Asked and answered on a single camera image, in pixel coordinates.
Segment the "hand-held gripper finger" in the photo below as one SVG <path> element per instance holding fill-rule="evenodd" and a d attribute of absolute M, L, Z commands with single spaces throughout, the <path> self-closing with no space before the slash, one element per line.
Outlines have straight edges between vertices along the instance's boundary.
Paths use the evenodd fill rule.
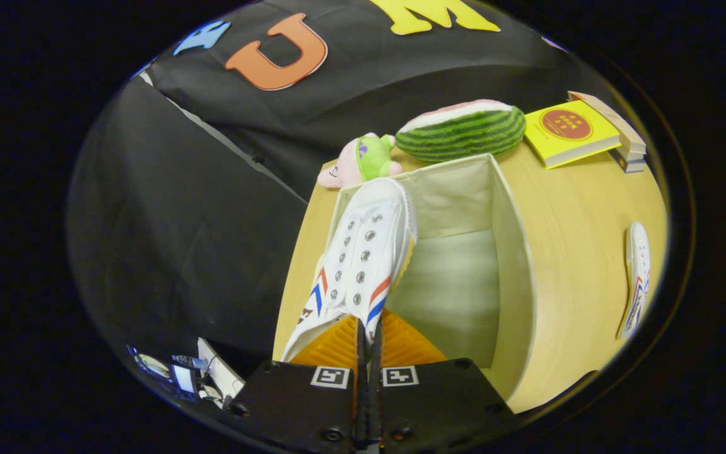
<path fill-rule="evenodd" d="M 346 316 L 294 359 L 264 362 L 231 401 L 231 428 L 269 452 L 351 453 L 367 436 L 363 347 Z"/>
<path fill-rule="evenodd" d="M 445 356 L 389 310 L 377 338 L 372 424 L 381 452 L 476 450 L 515 426 L 515 414 L 472 359 Z"/>

